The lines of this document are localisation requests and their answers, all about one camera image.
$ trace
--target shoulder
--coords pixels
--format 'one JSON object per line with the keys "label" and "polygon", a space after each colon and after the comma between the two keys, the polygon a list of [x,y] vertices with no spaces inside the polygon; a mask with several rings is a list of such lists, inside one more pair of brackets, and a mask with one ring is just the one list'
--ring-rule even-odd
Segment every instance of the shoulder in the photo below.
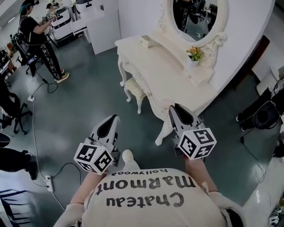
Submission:
{"label": "shoulder", "polygon": [[20,18],[20,25],[22,24],[37,24],[36,20],[30,16],[25,16]]}

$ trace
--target white wall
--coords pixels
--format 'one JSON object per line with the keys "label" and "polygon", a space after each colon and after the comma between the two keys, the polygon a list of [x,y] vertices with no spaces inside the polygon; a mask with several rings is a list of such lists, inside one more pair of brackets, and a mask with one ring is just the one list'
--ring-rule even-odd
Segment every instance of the white wall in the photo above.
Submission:
{"label": "white wall", "polygon": [[158,26],[162,15],[161,0],[119,0],[121,37],[145,35]]}
{"label": "white wall", "polygon": [[[122,38],[146,34],[156,28],[161,0],[119,0]],[[218,50],[210,84],[220,92],[239,71],[257,44],[272,12],[274,0],[228,0],[225,27],[228,40]]]}
{"label": "white wall", "polygon": [[[30,16],[33,17],[36,21],[41,21],[42,17],[47,13],[46,5],[48,3],[48,0],[41,0],[38,5],[34,6],[34,9]],[[10,42],[10,34],[14,35],[18,31],[19,21],[20,16],[18,15],[10,23],[0,28],[0,46],[6,46],[7,43]]]}
{"label": "white wall", "polygon": [[276,69],[284,66],[284,13],[276,6],[264,35],[270,40],[270,44],[252,69],[260,80],[272,74],[270,66]]}

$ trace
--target white stool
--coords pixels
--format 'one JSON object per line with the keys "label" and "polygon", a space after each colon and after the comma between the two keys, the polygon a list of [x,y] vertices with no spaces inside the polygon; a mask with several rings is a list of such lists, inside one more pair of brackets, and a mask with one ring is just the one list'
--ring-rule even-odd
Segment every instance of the white stool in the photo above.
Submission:
{"label": "white stool", "polygon": [[132,77],[131,79],[127,80],[124,85],[124,92],[127,95],[128,99],[127,102],[131,101],[131,95],[129,91],[136,97],[137,105],[138,105],[138,114],[141,113],[141,105],[143,98],[146,96],[139,85],[136,83],[135,79]]}

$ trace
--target sneaker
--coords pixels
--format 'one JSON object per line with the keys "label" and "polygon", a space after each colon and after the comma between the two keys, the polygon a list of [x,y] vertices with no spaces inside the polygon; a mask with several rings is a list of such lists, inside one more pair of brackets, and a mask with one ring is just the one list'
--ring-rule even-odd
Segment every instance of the sneaker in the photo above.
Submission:
{"label": "sneaker", "polygon": [[133,153],[130,150],[125,150],[122,153],[122,159],[125,163],[129,162],[130,160],[134,160]]}
{"label": "sneaker", "polygon": [[70,73],[65,73],[60,80],[56,80],[57,83],[61,83],[63,80],[66,80],[69,77]]}
{"label": "sneaker", "polygon": [[25,168],[25,171],[27,171],[30,174],[31,180],[35,180],[37,178],[37,165],[36,165],[35,157],[30,156],[30,161],[28,163],[28,166]]}

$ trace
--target power strip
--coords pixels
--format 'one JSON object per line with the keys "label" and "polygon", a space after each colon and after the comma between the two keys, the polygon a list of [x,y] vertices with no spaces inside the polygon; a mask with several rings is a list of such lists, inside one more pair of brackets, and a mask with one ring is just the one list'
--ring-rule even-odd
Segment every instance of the power strip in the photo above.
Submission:
{"label": "power strip", "polygon": [[53,192],[52,179],[51,179],[50,175],[45,176],[45,182],[46,182],[46,185],[47,185],[47,190],[49,192]]}

